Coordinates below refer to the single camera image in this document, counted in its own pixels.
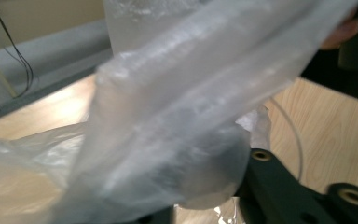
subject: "transparent plastic sheet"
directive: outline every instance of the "transparent plastic sheet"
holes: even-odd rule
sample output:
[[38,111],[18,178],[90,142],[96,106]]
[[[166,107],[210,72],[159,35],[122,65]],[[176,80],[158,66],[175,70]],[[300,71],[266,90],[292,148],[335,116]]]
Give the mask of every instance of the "transparent plastic sheet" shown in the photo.
[[41,224],[61,197],[84,124],[0,140],[0,224]]
[[355,2],[215,0],[173,26],[145,28],[157,35],[136,36],[142,41],[98,70],[89,132],[56,223],[128,221],[174,203],[201,209],[228,199],[248,157],[235,147],[246,148],[236,118],[291,84]]
[[189,210],[175,206],[175,224],[242,224],[243,218],[238,205],[238,198],[231,198],[226,202],[207,210]]
[[269,131],[271,130],[271,120],[269,119],[269,111],[264,106],[260,106],[240,117],[236,123],[250,132],[251,148],[270,150]]

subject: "white cable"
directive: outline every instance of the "white cable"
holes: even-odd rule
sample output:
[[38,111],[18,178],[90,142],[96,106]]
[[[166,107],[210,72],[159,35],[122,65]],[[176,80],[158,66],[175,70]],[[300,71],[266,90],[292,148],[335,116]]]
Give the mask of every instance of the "white cable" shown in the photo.
[[290,119],[289,115],[287,114],[287,112],[282,108],[282,106],[273,98],[270,98],[270,101],[277,107],[277,109],[281,112],[281,114],[283,115],[284,119],[286,119],[287,123],[289,124],[290,128],[292,129],[293,133],[295,134],[295,138],[296,138],[296,143],[297,143],[297,147],[298,147],[298,157],[299,157],[299,168],[298,168],[298,177],[297,180],[298,182],[301,181],[302,175],[303,175],[303,166],[304,166],[304,152],[303,152],[303,147],[302,147],[302,142],[301,142],[301,136],[300,133],[298,131],[298,129],[296,128],[296,125],[293,123],[293,121]]

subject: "crumpled plastic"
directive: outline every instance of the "crumpled plastic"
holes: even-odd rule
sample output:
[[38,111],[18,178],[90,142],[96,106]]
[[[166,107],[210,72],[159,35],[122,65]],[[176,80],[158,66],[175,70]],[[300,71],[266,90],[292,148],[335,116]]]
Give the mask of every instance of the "crumpled plastic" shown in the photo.
[[138,25],[121,27],[122,45],[112,41],[115,57],[98,70],[71,162],[55,163],[66,153],[58,148],[45,154],[54,160],[34,162],[36,155],[0,146],[14,166],[63,186],[45,203],[51,209],[32,216],[37,223],[125,222],[176,203],[203,209],[227,200],[243,179],[249,138],[257,138],[235,121],[290,85],[357,1],[178,2],[191,3],[133,0],[116,8],[122,24]]
[[269,141],[271,120],[269,119],[269,111],[264,106],[260,106],[240,117],[236,123],[250,133],[251,148],[271,150]]
[[[243,128],[250,132],[252,146],[269,144],[266,136],[270,120],[265,107],[241,119],[247,120]],[[84,141],[85,126],[79,123],[18,140],[0,139],[0,224],[48,222],[49,209],[67,188],[70,168]],[[253,138],[254,135],[264,138]]]

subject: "black metal frame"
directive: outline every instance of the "black metal frame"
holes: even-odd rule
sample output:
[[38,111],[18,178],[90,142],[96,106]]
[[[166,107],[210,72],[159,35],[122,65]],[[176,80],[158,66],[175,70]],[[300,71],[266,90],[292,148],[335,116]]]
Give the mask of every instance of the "black metal frame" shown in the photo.
[[358,99],[358,71],[338,67],[338,50],[319,51],[301,76]]
[[[358,187],[334,184],[325,195],[301,186],[273,153],[252,149],[236,193],[247,224],[358,224]],[[125,224],[174,223],[173,207]]]

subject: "black cable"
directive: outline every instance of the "black cable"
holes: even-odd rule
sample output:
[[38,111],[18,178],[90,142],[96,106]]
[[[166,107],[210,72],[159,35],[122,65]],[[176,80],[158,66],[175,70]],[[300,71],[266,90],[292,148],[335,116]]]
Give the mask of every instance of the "black cable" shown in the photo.
[[24,64],[20,61],[20,59],[18,59],[16,56],[14,56],[5,46],[4,41],[0,38],[0,45],[2,47],[2,49],[5,50],[5,52],[14,60],[16,60],[16,62],[18,62],[20,64],[21,67],[23,67],[24,69],[27,69],[26,67],[24,67]]
[[26,83],[26,87],[25,90],[20,93],[17,97],[21,97],[23,96],[23,94],[25,94],[28,90],[30,90],[32,83],[34,82],[34,70],[31,67],[31,65],[27,62],[27,60],[22,56],[22,54],[20,53],[20,51],[17,49],[16,44],[14,43],[13,39],[11,38],[10,32],[8,31],[4,21],[2,20],[1,16],[0,16],[0,23],[2,25],[2,28],[4,29],[5,33],[7,34],[8,39],[10,40],[10,43],[12,44],[14,50],[16,51],[17,55],[19,56],[19,59],[21,61],[21,63],[23,64],[24,68],[25,68],[25,72],[26,72],[26,77],[27,77],[27,83]]

